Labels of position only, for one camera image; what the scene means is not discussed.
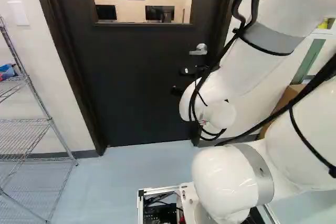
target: light blue floor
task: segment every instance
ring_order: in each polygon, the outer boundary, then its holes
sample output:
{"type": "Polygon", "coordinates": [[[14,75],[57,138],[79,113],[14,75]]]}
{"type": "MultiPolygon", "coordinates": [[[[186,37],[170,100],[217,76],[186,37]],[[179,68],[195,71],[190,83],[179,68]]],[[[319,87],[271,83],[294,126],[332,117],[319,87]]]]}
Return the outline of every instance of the light blue floor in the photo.
{"type": "Polygon", "coordinates": [[[190,141],[177,141],[108,148],[102,157],[81,159],[52,223],[136,224],[138,189],[190,182],[198,151],[190,141]]]}

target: wire rack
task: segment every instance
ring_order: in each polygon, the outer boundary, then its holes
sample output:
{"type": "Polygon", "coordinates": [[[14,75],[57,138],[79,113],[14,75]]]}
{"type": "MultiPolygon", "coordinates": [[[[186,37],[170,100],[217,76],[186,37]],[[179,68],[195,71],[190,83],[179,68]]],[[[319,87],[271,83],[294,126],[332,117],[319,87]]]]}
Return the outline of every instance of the wire rack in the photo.
{"type": "Polygon", "coordinates": [[[78,163],[31,82],[1,16],[0,32],[22,73],[0,82],[0,103],[27,85],[45,116],[0,120],[0,224],[50,223],[71,169],[78,163]],[[49,128],[68,158],[31,159],[49,128]]]}
{"type": "MultiPolygon", "coordinates": [[[[8,162],[1,166],[10,166],[8,162]]],[[[70,158],[27,159],[4,188],[36,214],[50,220],[74,163],[70,158]]],[[[0,224],[45,223],[13,208],[0,197],[0,224]]]]}
{"type": "Polygon", "coordinates": [[[16,76],[0,82],[0,103],[25,86],[26,80],[24,76],[16,76]]]}
{"type": "Polygon", "coordinates": [[[10,180],[49,129],[46,119],[0,120],[0,186],[10,180]]]}

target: door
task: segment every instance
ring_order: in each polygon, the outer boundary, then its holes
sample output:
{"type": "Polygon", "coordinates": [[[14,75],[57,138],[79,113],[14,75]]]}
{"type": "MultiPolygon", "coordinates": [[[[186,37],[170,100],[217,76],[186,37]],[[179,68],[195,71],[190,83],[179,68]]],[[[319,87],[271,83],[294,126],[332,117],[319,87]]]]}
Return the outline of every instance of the door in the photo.
{"type": "Polygon", "coordinates": [[[194,62],[188,52],[221,29],[219,1],[58,0],[110,146],[189,138],[170,90],[187,87],[179,69],[194,62]]]}

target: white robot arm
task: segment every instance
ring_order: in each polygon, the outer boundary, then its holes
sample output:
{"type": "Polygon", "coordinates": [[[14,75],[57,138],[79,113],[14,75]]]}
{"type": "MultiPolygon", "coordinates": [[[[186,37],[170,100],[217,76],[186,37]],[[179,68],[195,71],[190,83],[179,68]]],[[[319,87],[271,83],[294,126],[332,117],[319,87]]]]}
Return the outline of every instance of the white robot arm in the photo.
{"type": "MultiPolygon", "coordinates": [[[[234,42],[201,86],[208,106],[195,99],[197,119],[208,120],[218,131],[232,125],[235,109],[225,100],[253,89],[324,18],[335,16],[333,0],[260,0],[258,19],[245,32],[245,41],[234,42]]],[[[186,121],[194,89],[191,84],[180,101],[186,121]]],[[[333,78],[281,115],[263,140],[197,154],[192,175],[202,209],[216,223],[241,223],[253,206],[307,190],[336,189],[335,100],[333,78]]]]}
{"type": "MultiPolygon", "coordinates": [[[[253,44],[278,52],[291,53],[324,18],[336,16],[334,0],[260,0],[257,21],[245,33],[253,44]]],[[[223,57],[220,68],[207,78],[195,100],[198,120],[207,120],[220,129],[231,126],[235,109],[229,101],[253,89],[286,57],[262,52],[238,38],[223,57]]],[[[183,93],[180,115],[189,121],[188,106],[194,83],[183,93]]]]}

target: wire shelf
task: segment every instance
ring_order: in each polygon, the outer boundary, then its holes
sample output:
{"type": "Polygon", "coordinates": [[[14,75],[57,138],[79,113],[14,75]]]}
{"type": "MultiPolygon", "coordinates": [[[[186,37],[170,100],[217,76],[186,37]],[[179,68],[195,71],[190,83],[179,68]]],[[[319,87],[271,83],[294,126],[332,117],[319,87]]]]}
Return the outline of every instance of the wire shelf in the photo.
{"type": "Polygon", "coordinates": [[[46,119],[0,120],[0,186],[20,168],[50,125],[46,119]]]}
{"type": "Polygon", "coordinates": [[[26,85],[26,77],[15,76],[0,82],[0,103],[26,85]]]}
{"type": "MultiPolygon", "coordinates": [[[[50,220],[74,163],[70,158],[27,159],[4,191],[36,214],[50,220]]],[[[29,214],[0,197],[0,224],[37,224],[29,214]]]]}

